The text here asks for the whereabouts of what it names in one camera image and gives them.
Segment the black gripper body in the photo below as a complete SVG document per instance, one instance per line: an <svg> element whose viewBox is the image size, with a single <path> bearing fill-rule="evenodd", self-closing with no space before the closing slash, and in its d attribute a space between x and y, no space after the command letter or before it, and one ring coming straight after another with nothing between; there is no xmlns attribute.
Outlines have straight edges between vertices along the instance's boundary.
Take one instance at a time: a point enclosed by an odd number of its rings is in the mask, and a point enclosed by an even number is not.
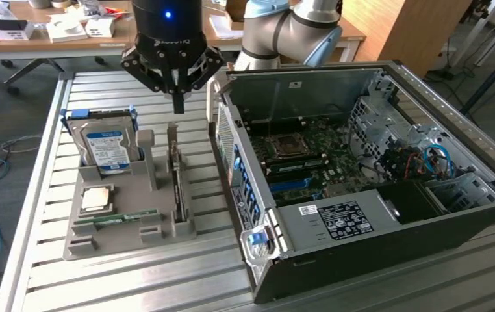
<svg viewBox="0 0 495 312"><path fill-rule="evenodd" d="M132 2L137 35L134 47L152 67L192 68L206 49L201 1Z"/></svg>

